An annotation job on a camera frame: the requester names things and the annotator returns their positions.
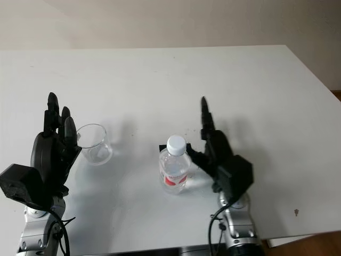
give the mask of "plastic bottle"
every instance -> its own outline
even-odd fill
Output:
[[[186,153],[186,141],[178,135],[170,136],[167,148],[159,157],[160,181],[164,189],[171,194],[178,194],[184,189],[191,158]]]

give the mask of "white table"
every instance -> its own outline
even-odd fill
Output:
[[[261,238],[341,229],[341,104],[285,46],[3,51],[0,63],[0,170],[30,164],[50,91],[77,127],[100,123],[110,135],[111,161],[93,167],[80,156],[66,183],[72,255],[207,243],[218,209],[210,178],[192,169],[178,196],[158,183],[158,145],[170,135],[203,150],[203,95],[235,153],[254,164]],[[23,205],[3,193],[0,205],[1,254],[11,255]]]

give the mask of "robotic arm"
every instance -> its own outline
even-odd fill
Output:
[[[12,164],[0,175],[0,187],[6,197],[26,205],[26,225],[18,256],[56,255],[62,235],[66,241],[64,254],[70,256],[67,231],[61,220],[65,211],[63,197],[69,191],[64,183],[81,147],[77,146],[76,128],[69,109],[64,107],[60,116],[53,93],[48,96],[47,106],[44,131],[35,139],[31,167]],[[205,152],[196,152],[190,145],[187,152],[192,161],[213,178],[213,191],[219,193],[221,208],[211,219],[209,243],[212,223],[222,213],[228,252],[240,256],[264,255],[245,195],[253,183],[252,165],[234,155],[224,133],[215,129],[205,98],[201,100],[201,122]]]
[[[212,177],[213,192],[219,193],[218,204],[221,208],[214,214],[209,225],[210,253],[215,255],[210,238],[212,224],[222,213],[228,255],[263,256],[245,194],[253,183],[252,165],[241,156],[234,155],[224,133],[215,129],[204,97],[201,99],[201,123],[201,139],[206,141],[205,152],[196,152],[188,144],[187,153],[195,164]]]
[[[50,93],[44,116],[44,131],[35,139],[31,167],[12,164],[0,175],[0,187],[6,197],[26,205],[25,229],[17,255],[56,255],[64,235],[70,255],[67,232],[61,218],[65,211],[64,186],[69,171],[81,151],[70,110],[59,105]]]

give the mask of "wooden floor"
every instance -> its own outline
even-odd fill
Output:
[[[341,101],[341,91],[332,91]],[[267,256],[341,256],[341,231],[319,234],[296,242],[269,248],[263,241]]]

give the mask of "white bottle cap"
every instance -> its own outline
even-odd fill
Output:
[[[173,156],[181,156],[186,151],[186,141],[179,135],[172,135],[167,141],[167,150]]]

